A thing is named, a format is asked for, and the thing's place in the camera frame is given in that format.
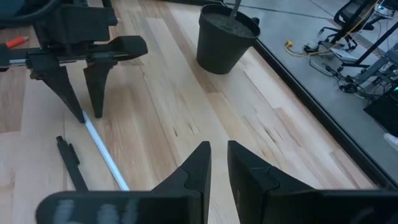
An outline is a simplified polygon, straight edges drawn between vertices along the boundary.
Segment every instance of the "gray floor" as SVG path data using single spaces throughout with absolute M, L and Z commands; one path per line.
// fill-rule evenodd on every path
M 301 47 L 309 42 L 317 42 L 331 34 L 325 31 L 320 37 L 318 31 L 323 26 L 333 27 L 326 19 L 333 15 L 347 0 L 243 0 L 241 12 L 251 17 L 260 18 L 262 35 L 260 40 L 267 45 L 271 52 L 295 75 L 306 89 L 323 105 L 345 131 L 372 157 L 398 183 L 398 152 L 383 139 L 385 131 L 368 116 L 363 108 L 367 101 L 352 94 L 343 93 L 338 88 L 336 80 L 322 75 L 308 64 L 308 57 L 293 57 L 289 55 L 284 44 L 286 40 L 294 43 L 294 49 L 301 51 Z M 381 21 L 381 33 L 386 26 L 392 26 L 396 19 L 387 24 Z M 373 31 L 362 31 L 360 34 L 369 41 L 374 42 L 379 36 L 379 28 Z M 389 38 L 389 46 L 398 40 L 394 33 Z M 387 50 L 387 42 L 381 45 Z M 366 49 L 358 46 L 351 54 L 359 57 Z M 370 55 L 364 62 L 372 64 L 377 60 L 375 55 Z M 337 59 L 327 60 L 319 56 L 313 61 L 321 65 L 329 64 L 336 69 L 340 65 Z M 344 75 L 355 76 L 360 69 L 345 68 Z

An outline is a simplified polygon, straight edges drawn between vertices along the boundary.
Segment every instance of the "light wood surface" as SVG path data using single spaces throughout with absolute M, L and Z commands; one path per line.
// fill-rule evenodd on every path
M 200 7 L 113 2 L 120 22 L 111 35 L 141 35 L 149 53 L 111 70 L 104 116 L 92 120 L 132 190 L 152 189 L 200 142 L 210 141 L 209 223 L 238 223 L 226 160 L 230 139 L 318 189 L 375 187 L 254 49 L 228 75 L 200 68 Z M 37 45 L 30 28 L 3 30 L 0 40 L 21 34 L 31 36 L 25 47 Z M 82 107 L 93 117 L 84 67 L 67 66 Z M 34 223 L 43 198 L 73 190 L 58 135 L 74 145 L 89 189 L 118 189 L 85 126 L 28 74 L 25 68 L 0 73 L 1 223 Z

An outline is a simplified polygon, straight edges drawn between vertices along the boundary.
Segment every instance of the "wire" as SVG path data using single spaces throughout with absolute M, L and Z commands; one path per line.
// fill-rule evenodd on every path
M 356 97 L 360 98 L 360 99 L 366 100 L 365 97 L 363 97 L 363 96 L 361 96 L 361 95 L 358 95 L 357 93 L 354 93 L 354 95 L 355 95 Z
M 290 49 L 287 45 L 285 46 L 285 51 L 286 51 L 288 54 L 290 54 L 291 56 L 294 56 L 294 57 L 300 57 L 301 54 L 302 54 L 302 53 L 300 53 L 300 52 L 295 52 L 295 51 L 293 51 L 293 50 Z
M 40 9 L 34 12 L 31 12 L 30 14 L 17 16 L 10 19 L 5 19 L 2 20 L 1 22 L 28 22 L 28 21 L 31 22 L 51 12 L 60 4 L 61 0 L 50 0 L 46 5 L 42 6 Z
M 355 28 L 357 28 L 357 26 L 359 26 L 361 23 L 362 23 L 362 21 L 364 21 L 366 18 L 367 18 L 367 16 L 368 16 L 368 14 L 374 9 L 374 7 L 376 6 L 376 4 L 378 3 L 379 1 L 378 0 L 376 0 L 376 2 L 369 8 L 369 10 L 365 13 L 365 15 L 363 16 L 363 18 L 355 25 L 355 26 L 353 26 L 353 28 L 351 28 L 342 38 L 340 38 L 340 40 L 337 42 L 337 43 L 335 43 L 334 45 L 332 45 L 331 47 L 329 47 L 328 49 L 326 49 L 326 50 L 321 50 L 321 51 L 317 51 L 317 52 L 311 52 L 311 53 L 301 53 L 301 54 L 299 54 L 299 55 L 294 55 L 294 54 L 291 54 L 291 52 L 288 52 L 287 51 L 287 49 L 289 49 L 289 47 L 291 47 L 291 46 L 289 46 L 289 47 L 285 47 L 285 50 L 290 54 L 290 55 L 292 55 L 292 56 L 294 56 L 294 57 L 305 57 L 305 56 L 307 56 L 307 55 L 309 55 L 309 56 L 311 56 L 311 55 L 318 55 L 318 54 L 320 54 L 320 53 L 324 53 L 324 52 L 328 52 L 330 49 L 332 49 L 333 47 L 336 47 L 337 45 L 339 45 L 340 44 L 340 41 L 342 40 L 342 39 L 344 39 L 346 36 L 348 36 L 348 35 L 350 35 L 350 33 L 351 33 L 351 31 L 353 31 L 353 30 L 355 30 Z
M 315 70 L 317 70 L 318 72 L 320 72 L 320 73 L 326 75 L 327 77 L 333 77 L 333 74 L 332 74 L 332 73 L 328 72 L 328 70 L 322 68 L 321 66 L 319 66 L 318 64 L 316 64 L 315 62 L 313 62 L 312 59 L 311 59 L 311 56 L 308 56 L 308 58 L 309 58 L 308 64 L 309 64 L 313 69 L 315 69 Z
M 377 36 L 377 39 L 379 39 L 380 35 L 381 35 L 381 23 L 380 23 L 380 21 L 378 21 L 377 23 L 379 24 L 379 35 Z M 382 53 L 380 53 L 379 47 L 377 47 L 376 49 L 377 49 L 377 52 L 379 52 L 379 55 L 382 55 Z
M 386 32 L 388 31 L 388 19 L 386 20 Z M 389 37 L 387 37 L 387 50 L 390 50 L 390 43 L 389 43 L 389 41 L 388 41 L 388 38 Z
M 376 94 L 376 90 L 377 90 L 377 88 L 379 88 L 380 86 L 383 86 L 383 91 L 386 90 L 386 87 L 385 87 L 384 85 L 382 85 L 382 82 L 379 82 L 379 84 L 377 84 L 377 85 L 374 87 L 374 89 L 373 89 L 373 95 Z

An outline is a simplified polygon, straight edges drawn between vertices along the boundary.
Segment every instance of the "white tube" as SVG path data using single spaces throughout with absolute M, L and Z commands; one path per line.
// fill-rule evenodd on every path
M 123 179 L 122 174 L 120 173 L 117 165 L 114 163 L 111 155 L 109 154 L 109 151 L 106 149 L 106 146 L 104 142 L 102 141 L 101 137 L 97 133 L 97 130 L 93 126 L 93 123 L 91 123 L 90 118 L 86 114 L 86 112 L 83 111 L 83 116 L 85 117 L 86 120 L 86 127 L 88 132 L 91 134 L 91 137 L 93 138 L 95 144 L 97 145 L 101 155 L 104 157 L 104 160 L 106 164 L 108 165 L 110 171 L 113 174 L 113 177 L 115 178 L 116 182 L 119 184 L 119 187 L 122 191 L 130 191 L 129 186 L 127 185 L 126 181 Z

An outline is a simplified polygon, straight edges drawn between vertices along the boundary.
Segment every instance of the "metal bar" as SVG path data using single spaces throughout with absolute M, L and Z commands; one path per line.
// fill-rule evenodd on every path
M 342 63 L 342 67 L 368 68 L 370 65 L 356 65 L 354 63 Z
M 398 28 L 398 22 L 396 22 L 386 33 L 384 33 L 380 39 L 378 39 L 372 47 L 370 47 L 362 56 L 355 61 L 354 64 L 359 65 L 365 60 L 381 43 L 383 43 L 396 29 Z
M 101 57 L 103 58 L 108 58 L 109 55 L 101 55 L 101 54 L 91 54 L 91 58 L 95 58 L 95 59 L 99 59 Z M 119 58 L 123 58 L 129 56 L 128 54 L 124 54 L 124 53 L 120 53 L 120 54 L 114 54 L 112 55 L 112 59 L 113 60 L 118 60 Z M 87 56 L 76 56 L 76 57 L 58 57 L 58 60 L 60 62 L 60 64 L 64 64 L 64 63 L 72 63 L 72 62 L 76 62 L 78 60 L 86 60 Z M 9 61 L 9 65 L 8 66 L 0 66 L 0 68 L 8 68 L 8 67 L 17 67 L 17 66 L 25 66 L 27 65 L 27 59 L 26 58 L 19 58 L 19 59 L 11 59 Z
M 189 5 L 194 5 L 194 6 L 204 6 L 207 4 L 221 4 L 223 0 L 217 1 L 217 0 L 165 0 L 168 2 L 176 2 L 176 3 L 181 3 L 181 4 L 189 4 Z
M 377 75 L 376 72 L 379 71 L 379 69 L 383 67 L 386 63 L 388 63 L 388 59 L 386 57 L 381 57 L 373 65 L 371 65 L 364 73 L 356 77 L 354 85 L 360 85 L 364 83 L 366 80 L 368 80 L 370 77 Z
M 63 140 L 61 136 L 58 136 L 57 147 L 60 151 L 63 163 L 65 164 L 65 167 L 67 167 L 67 171 L 73 182 L 73 185 L 75 186 L 76 191 L 87 192 L 88 188 L 86 182 L 78 168 L 80 161 L 72 144 L 68 145 L 68 143 Z
M 365 2 L 362 3 L 362 5 L 355 11 L 355 13 L 353 14 L 353 16 L 351 17 L 351 19 L 346 22 L 346 24 L 341 28 L 341 30 L 335 35 L 335 37 L 331 40 L 331 43 L 336 43 L 337 41 L 339 41 L 342 37 L 344 37 L 344 35 L 347 34 L 347 32 L 353 28 L 353 26 L 355 26 L 355 20 L 358 18 L 358 16 L 360 15 L 360 13 L 365 9 L 365 7 L 367 5 L 369 5 L 369 3 L 371 3 L 374 0 L 367 0 Z

